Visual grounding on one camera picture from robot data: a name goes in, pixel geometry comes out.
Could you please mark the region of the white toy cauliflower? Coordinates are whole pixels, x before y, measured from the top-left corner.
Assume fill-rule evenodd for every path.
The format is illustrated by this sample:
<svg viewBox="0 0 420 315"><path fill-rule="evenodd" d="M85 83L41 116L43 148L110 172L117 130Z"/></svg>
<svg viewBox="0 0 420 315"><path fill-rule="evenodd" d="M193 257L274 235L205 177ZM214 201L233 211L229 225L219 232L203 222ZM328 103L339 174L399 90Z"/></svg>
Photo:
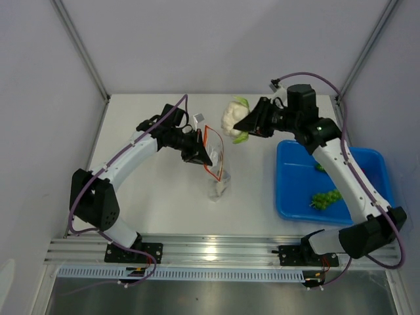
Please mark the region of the white toy cauliflower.
<svg viewBox="0 0 420 315"><path fill-rule="evenodd" d="M233 144L240 144L249 139L249 133L239 131L234 128L235 124L240 122L250 113L249 103L246 98L234 96L225 108L221 118L221 128L223 133L232 139Z"/></svg>

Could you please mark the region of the clear zip bag orange zipper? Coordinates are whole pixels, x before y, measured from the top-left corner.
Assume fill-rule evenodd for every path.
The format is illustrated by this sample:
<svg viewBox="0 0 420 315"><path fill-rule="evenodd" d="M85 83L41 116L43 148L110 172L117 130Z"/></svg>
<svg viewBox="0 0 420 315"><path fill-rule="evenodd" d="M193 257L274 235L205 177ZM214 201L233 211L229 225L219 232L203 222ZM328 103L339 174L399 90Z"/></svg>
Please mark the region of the clear zip bag orange zipper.
<svg viewBox="0 0 420 315"><path fill-rule="evenodd" d="M204 169L208 174L207 178L207 196L209 198L209 184L213 181L228 181L231 184L231 174L229 163L224 151L224 142L221 135L208 125L205 125L203 142L211 161L212 166L204 165ZM218 202L219 199L210 199L212 202Z"/></svg>

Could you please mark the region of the grey toy fish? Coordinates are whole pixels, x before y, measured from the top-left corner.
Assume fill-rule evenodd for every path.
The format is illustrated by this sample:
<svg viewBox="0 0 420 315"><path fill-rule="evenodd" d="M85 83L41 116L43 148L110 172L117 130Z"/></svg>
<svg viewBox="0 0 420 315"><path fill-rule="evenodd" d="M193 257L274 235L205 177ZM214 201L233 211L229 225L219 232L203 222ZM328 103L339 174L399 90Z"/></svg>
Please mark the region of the grey toy fish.
<svg viewBox="0 0 420 315"><path fill-rule="evenodd" d="M223 197L224 193L229 188L230 183L228 181L213 181L209 184L209 198L217 200Z"/></svg>

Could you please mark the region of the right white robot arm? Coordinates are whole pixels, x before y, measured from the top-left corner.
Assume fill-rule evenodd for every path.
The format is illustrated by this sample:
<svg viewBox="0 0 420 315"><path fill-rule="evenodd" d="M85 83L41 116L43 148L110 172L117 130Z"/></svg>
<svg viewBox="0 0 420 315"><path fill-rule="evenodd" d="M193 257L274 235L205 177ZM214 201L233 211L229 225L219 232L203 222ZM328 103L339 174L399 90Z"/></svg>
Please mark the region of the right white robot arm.
<svg viewBox="0 0 420 315"><path fill-rule="evenodd" d="M344 199L353 225L341 230L319 230L301 240L299 255L309 265L326 253L346 253L352 259L372 258L371 252L397 241L400 259L406 250L400 235L407 219L401 207L391 207L367 179L350 154L336 123L320 117L314 91L286 98L262 97L253 110L234 114L233 129L268 138L276 131L294 135L326 171Z"/></svg>

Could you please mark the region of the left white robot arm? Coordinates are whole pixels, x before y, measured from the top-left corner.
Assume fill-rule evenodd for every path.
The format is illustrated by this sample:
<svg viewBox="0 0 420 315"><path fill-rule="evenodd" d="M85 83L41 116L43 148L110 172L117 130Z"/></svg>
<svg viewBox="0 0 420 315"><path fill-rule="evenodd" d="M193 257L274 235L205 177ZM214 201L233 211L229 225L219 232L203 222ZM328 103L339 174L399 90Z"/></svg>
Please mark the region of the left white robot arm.
<svg viewBox="0 0 420 315"><path fill-rule="evenodd" d="M180 152L182 160L204 166L213 163L203 143L201 129L184 132L187 111L166 104L159 115L140 123L128 142L110 161L90 171L78 169L72 175L70 219L91 225L90 231L103 234L119 247L119 254L130 263L142 256L142 237L120 215L116 192L125 179L146 159L162 148Z"/></svg>

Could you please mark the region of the blue plastic tray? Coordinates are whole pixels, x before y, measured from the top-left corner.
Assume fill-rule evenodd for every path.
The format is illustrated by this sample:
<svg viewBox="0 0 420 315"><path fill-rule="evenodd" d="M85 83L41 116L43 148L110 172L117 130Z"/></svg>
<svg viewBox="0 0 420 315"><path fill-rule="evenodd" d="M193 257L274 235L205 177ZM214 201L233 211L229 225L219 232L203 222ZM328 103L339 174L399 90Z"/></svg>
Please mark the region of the blue plastic tray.
<svg viewBox="0 0 420 315"><path fill-rule="evenodd" d="M350 153L370 183L393 207L395 206L389 175L382 155L369 148L351 147ZM326 173L316 168L317 162L294 140L283 140L276 153L276 209L283 219L330 225L353 224L343 200L325 210L310 206L312 197L335 189Z"/></svg>

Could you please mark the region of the green toy chili pepper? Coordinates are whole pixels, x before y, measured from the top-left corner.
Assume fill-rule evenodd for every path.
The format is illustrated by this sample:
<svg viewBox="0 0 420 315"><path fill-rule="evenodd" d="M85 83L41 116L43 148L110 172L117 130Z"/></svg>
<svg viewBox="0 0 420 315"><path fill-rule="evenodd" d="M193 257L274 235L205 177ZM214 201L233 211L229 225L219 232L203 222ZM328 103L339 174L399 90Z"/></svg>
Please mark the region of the green toy chili pepper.
<svg viewBox="0 0 420 315"><path fill-rule="evenodd" d="M322 172L322 173L325 173L326 172L325 169L319 163L315 164L314 167L319 172Z"/></svg>

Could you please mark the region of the green toy grapes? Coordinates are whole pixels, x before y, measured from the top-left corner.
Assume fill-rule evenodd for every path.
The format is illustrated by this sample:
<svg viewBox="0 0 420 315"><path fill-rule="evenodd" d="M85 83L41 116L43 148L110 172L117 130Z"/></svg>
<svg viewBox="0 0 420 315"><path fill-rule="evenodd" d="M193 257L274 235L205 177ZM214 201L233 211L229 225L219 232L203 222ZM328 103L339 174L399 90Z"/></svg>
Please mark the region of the green toy grapes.
<svg viewBox="0 0 420 315"><path fill-rule="evenodd" d="M324 211L329 206L342 200L341 193L337 190L330 190L326 193L317 193L312 196L310 206L314 209Z"/></svg>

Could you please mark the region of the aluminium mounting rail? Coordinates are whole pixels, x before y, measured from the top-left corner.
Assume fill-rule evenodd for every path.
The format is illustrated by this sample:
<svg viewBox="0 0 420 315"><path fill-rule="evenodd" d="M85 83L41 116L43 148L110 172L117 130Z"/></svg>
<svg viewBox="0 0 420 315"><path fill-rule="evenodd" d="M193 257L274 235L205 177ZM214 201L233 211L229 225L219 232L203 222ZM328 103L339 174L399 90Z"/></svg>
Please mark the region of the aluminium mounting rail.
<svg viewBox="0 0 420 315"><path fill-rule="evenodd" d="M190 268L279 268L274 250L297 245L299 237L256 236L143 236L146 243L162 243L161 267ZM45 264L104 265L107 241L97 234L67 236L51 240Z"/></svg>

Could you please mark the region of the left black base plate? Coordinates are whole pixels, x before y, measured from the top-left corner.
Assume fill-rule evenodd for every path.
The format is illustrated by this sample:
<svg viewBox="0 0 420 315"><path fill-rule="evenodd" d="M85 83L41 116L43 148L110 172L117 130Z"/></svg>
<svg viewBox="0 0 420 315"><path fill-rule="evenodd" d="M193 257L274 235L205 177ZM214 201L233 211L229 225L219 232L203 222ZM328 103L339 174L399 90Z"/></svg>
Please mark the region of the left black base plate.
<svg viewBox="0 0 420 315"><path fill-rule="evenodd" d="M132 249L137 251L142 251L147 254L150 254L155 258L158 264L161 263L161 258L163 254L163 244L162 243L148 243L148 242L137 242L132 246ZM133 253L119 248L114 244L108 244L104 256L105 263L137 263L137 264L146 264L152 263L152 259L141 255L138 253Z"/></svg>

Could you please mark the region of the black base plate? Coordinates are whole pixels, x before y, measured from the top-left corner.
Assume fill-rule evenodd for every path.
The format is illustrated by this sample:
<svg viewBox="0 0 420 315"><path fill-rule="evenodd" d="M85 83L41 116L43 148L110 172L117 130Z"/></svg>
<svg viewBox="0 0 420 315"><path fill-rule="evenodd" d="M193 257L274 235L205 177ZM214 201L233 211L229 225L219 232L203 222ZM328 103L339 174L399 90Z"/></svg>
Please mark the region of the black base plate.
<svg viewBox="0 0 420 315"><path fill-rule="evenodd" d="M271 250L279 258L281 266L338 267L339 259L335 253L318 255L310 247L303 245L279 245Z"/></svg>
<svg viewBox="0 0 420 315"><path fill-rule="evenodd" d="M162 243L148 243L148 242L137 242L132 246L132 249L137 251L142 251L147 254L150 254L155 258L158 264L161 263L161 258L163 254L163 244ZM104 256L105 263L137 263L137 264L146 264L152 263L152 259L141 255L138 253L133 253L119 248L114 244L108 244Z"/></svg>

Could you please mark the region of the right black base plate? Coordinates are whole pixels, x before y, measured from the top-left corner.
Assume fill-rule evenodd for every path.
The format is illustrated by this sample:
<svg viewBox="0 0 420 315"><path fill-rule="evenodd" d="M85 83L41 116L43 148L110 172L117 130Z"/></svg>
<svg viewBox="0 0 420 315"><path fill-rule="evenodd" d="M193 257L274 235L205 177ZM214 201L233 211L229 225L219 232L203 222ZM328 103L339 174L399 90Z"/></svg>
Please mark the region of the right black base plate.
<svg viewBox="0 0 420 315"><path fill-rule="evenodd" d="M338 267L339 259L335 253L318 255L310 247L303 245L279 245L271 250L279 258L281 266Z"/></svg>

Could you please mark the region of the right aluminium frame post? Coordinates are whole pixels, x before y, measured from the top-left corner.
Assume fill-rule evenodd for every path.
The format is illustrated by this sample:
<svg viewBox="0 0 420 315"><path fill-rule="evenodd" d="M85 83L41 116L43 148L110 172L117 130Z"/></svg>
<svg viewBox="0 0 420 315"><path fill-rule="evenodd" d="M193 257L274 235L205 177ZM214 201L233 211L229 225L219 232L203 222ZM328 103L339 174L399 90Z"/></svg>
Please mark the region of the right aluminium frame post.
<svg viewBox="0 0 420 315"><path fill-rule="evenodd" d="M349 73L346 75L345 81L340 88L339 94L335 97L335 101L338 105L340 105L342 97L344 97L349 92L350 88L356 82L356 79L365 66L365 63L368 61L368 58L372 54L375 46L378 44L391 18L394 16L401 3L402 1L400 0L386 1L384 9L381 11L372 30L369 32L369 35L364 45L362 46L362 49L358 53L358 56L353 63Z"/></svg>

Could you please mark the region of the aluminium frame post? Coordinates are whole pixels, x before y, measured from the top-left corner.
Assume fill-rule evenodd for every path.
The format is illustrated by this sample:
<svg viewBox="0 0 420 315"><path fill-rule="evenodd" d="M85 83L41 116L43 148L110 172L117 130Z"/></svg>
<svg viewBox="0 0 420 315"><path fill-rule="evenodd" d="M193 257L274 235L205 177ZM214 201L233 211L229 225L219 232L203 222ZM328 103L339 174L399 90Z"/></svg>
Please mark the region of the aluminium frame post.
<svg viewBox="0 0 420 315"><path fill-rule="evenodd" d="M381 11L372 30L369 32L369 35L364 45L362 46L362 49L358 53L358 56L353 63L349 73L346 75L345 81L340 88L339 94L335 97L335 101L338 105L340 105L342 97L344 97L349 92L350 88L356 82L356 79L365 66L365 63L368 61L368 58L372 54L375 46L378 44L391 18L394 16L401 3L402 1L400 0L386 1L384 9Z"/></svg>
<svg viewBox="0 0 420 315"><path fill-rule="evenodd" d="M59 21L61 22L64 30L66 31L70 42L72 43L76 53L78 54L81 63L84 65L96 90L100 94L103 101L107 104L110 99L110 94L108 93L103 83L103 80L101 79L99 72L95 66L95 63L93 62L64 2L61 0L51 0L50 4L52 5Z"/></svg>

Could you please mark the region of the left aluminium frame post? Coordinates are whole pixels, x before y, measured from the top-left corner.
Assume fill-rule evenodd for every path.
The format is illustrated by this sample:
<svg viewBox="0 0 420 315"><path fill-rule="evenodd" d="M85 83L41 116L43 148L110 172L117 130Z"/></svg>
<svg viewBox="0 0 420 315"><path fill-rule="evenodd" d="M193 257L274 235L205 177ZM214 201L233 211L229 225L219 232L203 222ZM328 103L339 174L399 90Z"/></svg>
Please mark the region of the left aluminium frame post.
<svg viewBox="0 0 420 315"><path fill-rule="evenodd" d="M103 83L103 80L101 79L99 72L95 66L95 63L93 62L64 2L61 0L51 0L50 4L52 5L59 21L61 22L64 30L66 31L70 42L72 43L76 53L78 54L81 63L84 65L96 90L100 94L103 101L107 104L110 99L110 94L108 93Z"/></svg>

